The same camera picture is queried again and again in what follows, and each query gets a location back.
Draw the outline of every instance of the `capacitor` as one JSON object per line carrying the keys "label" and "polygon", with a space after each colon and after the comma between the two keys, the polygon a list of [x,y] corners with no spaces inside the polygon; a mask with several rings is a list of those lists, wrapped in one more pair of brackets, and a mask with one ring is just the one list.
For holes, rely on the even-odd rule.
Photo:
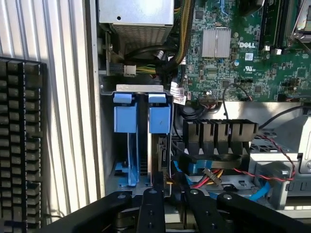
{"label": "capacitor", "polygon": [[239,60],[235,60],[235,61],[234,61],[234,66],[238,67],[239,64],[240,64]]}

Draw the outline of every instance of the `green circuit board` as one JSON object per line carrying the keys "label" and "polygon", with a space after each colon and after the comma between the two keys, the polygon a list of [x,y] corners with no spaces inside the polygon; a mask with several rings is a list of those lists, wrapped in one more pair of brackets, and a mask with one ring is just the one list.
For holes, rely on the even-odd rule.
{"label": "green circuit board", "polygon": [[[241,17],[236,0],[225,0],[228,15],[221,12],[218,1],[197,2],[186,56],[184,88],[188,100],[221,100],[229,83],[240,84],[254,101],[260,102],[278,101],[279,94],[289,99],[311,95],[311,57],[303,48],[294,45],[282,55],[259,50],[262,10]],[[230,56],[203,58],[200,53],[203,30],[216,27],[231,29]],[[231,101],[244,97],[242,91],[233,87],[225,96]],[[310,102],[310,98],[299,101]]]}

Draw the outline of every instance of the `heatsink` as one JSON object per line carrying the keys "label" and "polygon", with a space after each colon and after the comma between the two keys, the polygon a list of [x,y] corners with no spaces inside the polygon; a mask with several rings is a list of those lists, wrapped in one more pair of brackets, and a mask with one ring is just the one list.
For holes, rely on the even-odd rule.
{"label": "heatsink", "polygon": [[99,23],[109,23],[127,52],[163,45],[174,23],[174,0],[100,0]]}
{"label": "heatsink", "polygon": [[226,58],[230,56],[231,29],[204,29],[201,42],[202,57]]}

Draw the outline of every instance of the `motherboard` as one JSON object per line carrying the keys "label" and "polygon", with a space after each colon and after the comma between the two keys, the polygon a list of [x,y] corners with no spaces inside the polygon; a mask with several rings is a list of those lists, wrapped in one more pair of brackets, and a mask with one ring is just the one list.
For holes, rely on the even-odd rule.
{"label": "motherboard", "polygon": [[[285,34],[283,24],[294,27],[299,10],[278,5],[284,3],[267,0],[265,7],[244,16],[239,1],[198,0],[186,56],[187,99],[215,102],[222,99],[230,83],[237,83],[254,101],[310,102],[310,53],[298,40],[286,42],[286,35],[284,39],[280,36]],[[284,9],[291,11],[290,22],[288,13],[282,15],[283,21],[273,18]],[[227,90],[225,99],[247,101],[245,94],[233,87]]]}

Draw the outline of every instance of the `ventilation grille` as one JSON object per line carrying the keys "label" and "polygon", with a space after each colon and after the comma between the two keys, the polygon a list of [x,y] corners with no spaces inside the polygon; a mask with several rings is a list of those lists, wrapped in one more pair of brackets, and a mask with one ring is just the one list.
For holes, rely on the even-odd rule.
{"label": "ventilation grille", "polygon": [[4,232],[41,225],[42,87],[45,66],[0,57],[0,217]]}
{"label": "ventilation grille", "polygon": [[146,46],[162,45],[172,29],[171,26],[129,24],[114,24],[113,26],[126,44],[127,52]]}

